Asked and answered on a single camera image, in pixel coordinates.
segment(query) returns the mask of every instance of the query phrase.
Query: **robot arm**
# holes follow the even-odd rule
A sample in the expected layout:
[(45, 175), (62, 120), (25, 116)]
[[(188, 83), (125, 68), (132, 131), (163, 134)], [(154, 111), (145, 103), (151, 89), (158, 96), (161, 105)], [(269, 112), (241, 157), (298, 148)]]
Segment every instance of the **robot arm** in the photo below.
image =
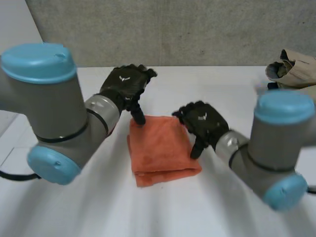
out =
[(295, 165), (315, 120), (309, 96), (295, 91), (261, 96), (250, 139), (229, 130), (223, 117), (203, 102), (182, 107), (174, 115), (203, 144), (200, 151), (211, 145), (217, 156), (272, 209), (295, 206), (308, 190), (305, 179), (295, 172)]
[(25, 114), (38, 139), (28, 165), (38, 177), (61, 185), (80, 174), (122, 111), (145, 123), (138, 100), (157, 76), (142, 65), (115, 68), (100, 92), (84, 102), (76, 66), (60, 44), (11, 48), (2, 55), (1, 68), (2, 109)]

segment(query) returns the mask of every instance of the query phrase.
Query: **black band on robot joint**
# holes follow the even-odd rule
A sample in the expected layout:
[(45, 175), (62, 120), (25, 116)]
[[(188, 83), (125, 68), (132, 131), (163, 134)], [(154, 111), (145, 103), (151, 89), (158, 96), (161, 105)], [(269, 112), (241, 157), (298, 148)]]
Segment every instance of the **black band on robot joint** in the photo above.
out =
[(248, 143), (245, 143), (243, 145), (241, 145), (240, 147), (238, 147), (238, 149), (236, 151), (234, 151), (234, 153), (232, 154), (231, 158), (228, 161), (228, 167), (231, 169), (232, 168), (232, 164), (233, 164), (233, 160), (235, 158), (235, 155), (238, 151), (240, 151), (242, 148), (247, 147)]
[(295, 169), (295, 166), (293, 167), (290, 167), (290, 168), (284, 168), (284, 169), (273, 169), (273, 168), (270, 168), (268, 166), (265, 166), (265, 165), (262, 165), (258, 162), (256, 162), (252, 157), (251, 155), (248, 153), (248, 157), (249, 157), (249, 160), (254, 163), (256, 166), (258, 166), (259, 168), (261, 169), (264, 169), (266, 171), (269, 171), (269, 172), (276, 172), (276, 173), (283, 173), (283, 172), (290, 172), (292, 171), (293, 169)]
[(87, 111), (88, 111), (88, 113), (90, 113), (90, 114), (96, 116), (96, 117), (100, 120), (100, 122), (103, 124), (103, 126), (104, 126), (104, 128), (105, 128), (107, 134), (109, 134), (109, 128), (108, 128), (107, 123), (104, 121), (104, 119), (103, 119), (98, 113), (94, 112), (94, 111), (91, 110), (91, 109), (87, 109)]
[(77, 132), (75, 132), (75, 133), (73, 133), (73, 134), (71, 134), (71, 135), (69, 135), (69, 136), (66, 136), (66, 137), (59, 137), (59, 138), (43, 138), (43, 137), (37, 136), (36, 134), (35, 134), (35, 135), (36, 135), (36, 137), (37, 137), (37, 139), (38, 139), (39, 141), (45, 142), (45, 143), (65, 142), (65, 141), (67, 141), (67, 140), (73, 139), (73, 138), (79, 136), (80, 134), (82, 134), (82, 133), (86, 130), (86, 128), (88, 127), (88, 125), (89, 125), (89, 122), (88, 122), (88, 120), (87, 120), (86, 123), (84, 124), (84, 126), (83, 126), (81, 129), (79, 129)]

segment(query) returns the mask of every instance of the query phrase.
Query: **beige cloth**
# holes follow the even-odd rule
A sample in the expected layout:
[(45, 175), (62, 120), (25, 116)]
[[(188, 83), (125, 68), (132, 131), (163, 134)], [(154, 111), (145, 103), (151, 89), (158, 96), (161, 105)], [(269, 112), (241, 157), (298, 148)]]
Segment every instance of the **beige cloth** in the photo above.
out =
[(282, 50), (281, 63), (266, 68), (267, 77), (282, 88), (304, 88), (316, 85), (316, 59), (292, 50)]

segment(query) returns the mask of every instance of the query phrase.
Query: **logo on robotic hand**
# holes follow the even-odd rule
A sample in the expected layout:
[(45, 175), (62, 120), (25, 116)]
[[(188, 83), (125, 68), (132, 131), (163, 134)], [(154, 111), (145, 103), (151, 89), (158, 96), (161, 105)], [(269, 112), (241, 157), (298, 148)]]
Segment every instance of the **logo on robotic hand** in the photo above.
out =
[(121, 81), (125, 81), (125, 80), (128, 80), (128, 79), (130, 79), (130, 78), (122, 78), (121, 76), (119, 76), (119, 79), (120, 79)]
[(198, 117), (197, 119), (198, 119), (198, 120), (206, 120), (206, 117), (207, 117), (207, 113), (205, 113), (205, 115), (202, 116), (202, 117)]

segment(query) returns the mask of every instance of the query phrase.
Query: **folded towel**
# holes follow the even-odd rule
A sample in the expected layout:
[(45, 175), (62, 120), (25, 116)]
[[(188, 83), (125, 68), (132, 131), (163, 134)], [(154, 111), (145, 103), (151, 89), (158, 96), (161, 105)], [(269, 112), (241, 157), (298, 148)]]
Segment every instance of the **folded towel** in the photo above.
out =
[(202, 168), (190, 158), (192, 146), (176, 117), (145, 116), (142, 127), (132, 119), (127, 143), (138, 187), (193, 176)]

